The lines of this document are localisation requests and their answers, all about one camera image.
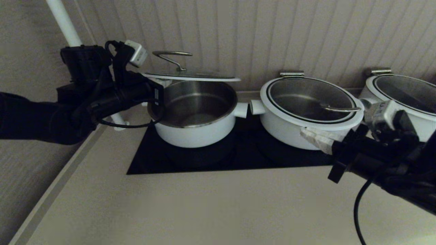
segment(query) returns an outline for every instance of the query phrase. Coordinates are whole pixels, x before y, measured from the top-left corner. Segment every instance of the pot lid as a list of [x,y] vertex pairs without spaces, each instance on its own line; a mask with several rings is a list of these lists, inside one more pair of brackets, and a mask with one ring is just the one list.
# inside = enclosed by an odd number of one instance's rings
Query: pot lid
[[145,72],[144,76],[149,78],[160,78],[160,79],[171,79],[171,80],[188,80],[188,81],[210,81],[210,82],[239,82],[241,79],[234,76],[221,74],[215,71],[199,71],[194,69],[183,68],[180,63],[172,60],[164,54],[167,55],[183,55],[192,56],[191,53],[180,52],[180,51],[153,51],[153,54],[161,59],[164,59],[170,63],[177,66],[173,72]]
[[301,75],[285,76],[271,82],[266,95],[281,112],[307,122],[345,122],[361,110],[342,88]]
[[386,97],[409,108],[436,114],[436,86],[416,78],[383,75],[373,80],[374,87]]

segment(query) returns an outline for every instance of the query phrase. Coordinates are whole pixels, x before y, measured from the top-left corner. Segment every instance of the black stovetop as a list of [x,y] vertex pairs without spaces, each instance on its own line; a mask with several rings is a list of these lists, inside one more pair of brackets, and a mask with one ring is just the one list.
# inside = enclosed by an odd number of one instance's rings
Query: black stovetop
[[201,148],[181,148],[166,143],[154,126],[145,132],[127,174],[247,170],[331,165],[321,151],[295,148],[272,137],[259,116],[237,118],[222,140]]

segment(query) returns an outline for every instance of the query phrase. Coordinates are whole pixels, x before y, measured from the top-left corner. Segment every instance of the beige countertop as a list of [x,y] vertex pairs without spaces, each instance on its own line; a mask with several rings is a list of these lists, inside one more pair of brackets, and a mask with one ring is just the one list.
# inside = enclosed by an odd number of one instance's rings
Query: beige countertop
[[[125,115],[147,120],[140,106]],[[335,184],[330,167],[128,176],[145,131],[94,132],[11,244],[359,244],[360,177]],[[435,216],[377,186],[359,217],[368,244],[436,243]]]

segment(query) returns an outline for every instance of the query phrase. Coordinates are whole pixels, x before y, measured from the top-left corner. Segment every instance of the black cable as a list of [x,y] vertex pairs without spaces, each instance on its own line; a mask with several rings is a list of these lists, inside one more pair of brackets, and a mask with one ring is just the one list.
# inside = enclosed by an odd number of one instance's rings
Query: black cable
[[122,125],[122,124],[116,124],[116,123],[112,123],[112,122],[108,122],[105,121],[103,119],[99,120],[99,123],[103,124],[103,125],[108,125],[111,127],[119,127],[119,128],[125,128],[125,129],[137,129],[137,128],[144,128],[144,127],[149,127],[152,125],[155,125],[156,123],[160,122],[165,115],[165,105],[163,102],[157,100],[157,99],[145,99],[142,102],[148,102],[148,103],[152,103],[152,102],[159,102],[159,106],[161,107],[160,113],[157,117],[156,120],[149,122],[149,123],[145,123],[145,124],[140,124],[140,125]]
[[354,226],[356,228],[357,236],[359,237],[360,243],[362,245],[366,245],[365,240],[363,239],[362,232],[360,231],[360,225],[359,225],[359,204],[360,200],[362,199],[363,194],[368,189],[368,187],[374,182],[375,179],[377,179],[380,174],[384,173],[388,168],[398,164],[401,159],[404,158],[404,156],[408,155],[409,152],[403,153],[397,158],[395,158],[392,162],[387,163],[383,166],[381,166],[371,178],[368,178],[368,180],[365,182],[365,184],[360,189],[359,193],[356,196],[356,200],[354,201],[354,210],[353,210],[353,217],[354,217]]

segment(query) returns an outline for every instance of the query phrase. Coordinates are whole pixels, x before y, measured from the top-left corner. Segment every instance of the metal handle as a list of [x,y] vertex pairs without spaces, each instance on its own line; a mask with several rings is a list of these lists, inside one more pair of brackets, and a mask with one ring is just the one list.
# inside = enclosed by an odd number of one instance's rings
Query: metal handle
[[304,78],[304,71],[284,71],[280,73],[282,78]]
[[392,69],[389,67],[386,68],[368,68],[365,70],[365,75],[370,77],[370,76],[384,76],[384,75],[393,75],[392,74]]
[[332,111],[332,112],[358,112],[360,110],[362,110],[362,108],[360,107],[353,107],[353,108],[335,108],[335,107],[330,107],[330,105],[327,104],[320,104],[320,106],[327,110],[327,111]]
[[161,59],[164,59],[164,60],[166,60],[166,61],[168,61],[168,62],[171,62],[171,63],[177,65],[177,70],[178,70],[178,71],[186,71],[186,69],[183,68],[183,67],[180,65],[179,62],[177,62],[177,61],[175,61],[175,60],[172,60],[172,59],[170,59],[170,58],[168,58],[168,57],[166,57],[166,56],[163,56],[163,55],[164,55],[164,54],[167,54],[167,55],[184,55],[184,56],[192,56],[191,53],[188,53],[188,52],[180,52],[180,51],[153,51],[153,54],[154,54],[155,56],[161,58]]

